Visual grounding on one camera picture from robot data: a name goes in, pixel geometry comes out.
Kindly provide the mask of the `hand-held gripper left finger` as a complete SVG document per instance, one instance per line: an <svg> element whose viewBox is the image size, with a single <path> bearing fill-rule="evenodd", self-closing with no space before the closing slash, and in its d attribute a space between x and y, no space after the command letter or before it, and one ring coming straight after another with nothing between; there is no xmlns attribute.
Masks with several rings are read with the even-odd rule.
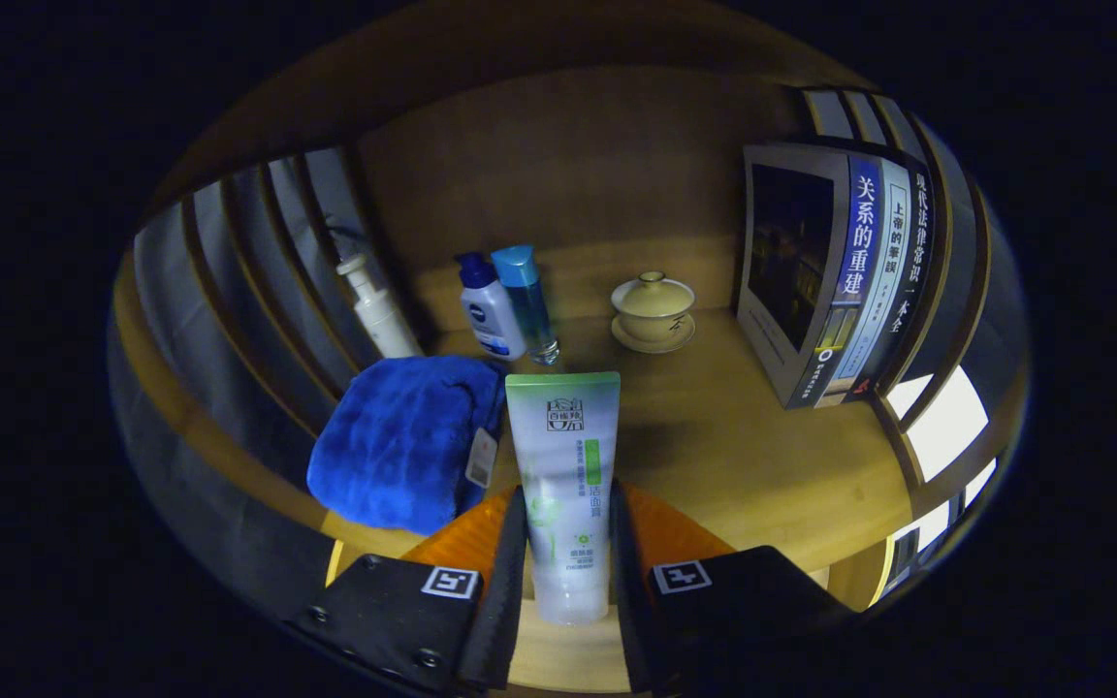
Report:
<svg viewBox="0 0 1117 698"><path fill-rule="evenodd" d="M293 635L395 694L508 685L524 589L522 488L457 517L403 560L364 554L288 619Z"/></svg>

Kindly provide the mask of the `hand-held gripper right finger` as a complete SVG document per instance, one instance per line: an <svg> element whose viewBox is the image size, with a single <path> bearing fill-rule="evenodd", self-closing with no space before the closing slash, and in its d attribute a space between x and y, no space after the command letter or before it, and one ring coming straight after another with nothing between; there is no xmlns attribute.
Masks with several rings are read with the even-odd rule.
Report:
<svg viewBox="0 0 1117 698"><path fill-rule="evenodd" d="M787 694L855 611L771 545L737 551L659 496L612 487L615 595L633 692Z"/></svg>

